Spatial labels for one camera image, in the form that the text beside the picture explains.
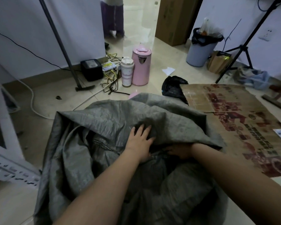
trash can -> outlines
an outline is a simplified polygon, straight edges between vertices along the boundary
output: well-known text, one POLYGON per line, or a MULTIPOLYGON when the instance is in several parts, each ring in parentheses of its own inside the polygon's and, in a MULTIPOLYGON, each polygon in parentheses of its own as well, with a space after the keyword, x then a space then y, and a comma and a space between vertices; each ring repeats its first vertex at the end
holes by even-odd
POLYGON ((191 38, 191 47, 189 48, 186 62, 194 67, 202 67, 207 61, 208 57, 213 52, 218 42, 224 39, 221 37, 212 37, 208 35, 201 35, 197 31, 200 28, 194 29, 193 37, 191 38))

black garbage bag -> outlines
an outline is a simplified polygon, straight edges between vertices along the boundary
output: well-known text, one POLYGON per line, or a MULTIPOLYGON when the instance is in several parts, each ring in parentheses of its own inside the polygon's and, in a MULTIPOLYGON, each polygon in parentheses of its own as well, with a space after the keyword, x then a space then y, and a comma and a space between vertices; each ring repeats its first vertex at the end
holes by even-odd
POLYGON ((191 43, 192 44, 199 44, 201 46, 207 46, 209 44, 212 43, 217 43, 220 42, 224 39, 224 36, 217 38, 217 37, 213 37, 213 36, 209 36, 209 35, 201 35, 200 33, 198 33, 198 30, 200 28, 197 27, 194 29, 194 34, 191 38, 191 43))
POLYGON ((181 99, 184 103, 187 103, 187 100, 180 88, 180 85, 187 85, 188 82, 178 76, 168 76, 162 84, 161 93, 164 96, 174 97, 181 99))

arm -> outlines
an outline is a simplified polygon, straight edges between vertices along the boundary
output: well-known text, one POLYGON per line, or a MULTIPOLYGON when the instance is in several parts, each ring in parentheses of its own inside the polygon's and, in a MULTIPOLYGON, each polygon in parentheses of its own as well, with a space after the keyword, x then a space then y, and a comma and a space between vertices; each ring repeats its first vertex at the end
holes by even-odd
POLYGON ((181 159, 196 159, 256 224, 281 224, 281 186, 264 174, 203 144, 177 144, 167 149, 181 159))
POLYGON ((130 180, 142 160, 149 156, 154 138, 147 140, 149 126, 135 134, 132 128, 119 158, 80 194, 54 225, 116 224, 130 180))

cardboard box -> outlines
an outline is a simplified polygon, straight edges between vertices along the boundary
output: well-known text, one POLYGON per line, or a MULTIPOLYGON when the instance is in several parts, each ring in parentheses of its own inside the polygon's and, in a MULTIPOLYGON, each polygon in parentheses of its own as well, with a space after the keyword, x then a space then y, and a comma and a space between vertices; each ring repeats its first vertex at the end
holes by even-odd
POLYGON ((281 122, 239 85, 180 85, 189 106, 207 115, 224 139, 228 155, 261 171, 281 176, 281 122))
POLYGON ((223 51, 214 51, 212 57, 207 64, 207 69, 215 74, 220 74, 231 62, 233 58, 231 54, 223 51))
POLYGON ((155 37, 175 46, 184 44, 199 0, 161 0, 155 37))

wall outlet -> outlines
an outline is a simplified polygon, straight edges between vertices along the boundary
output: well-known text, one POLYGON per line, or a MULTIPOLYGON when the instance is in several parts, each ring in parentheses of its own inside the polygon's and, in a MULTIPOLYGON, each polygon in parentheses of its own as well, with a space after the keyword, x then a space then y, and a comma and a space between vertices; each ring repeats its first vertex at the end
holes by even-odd
POLYGON ((259 34, 258 38, 265 40, 265 41, 270 41, 275 34, 275 30, 272 28, 266 28, 262 30, 262 32, 259 34))

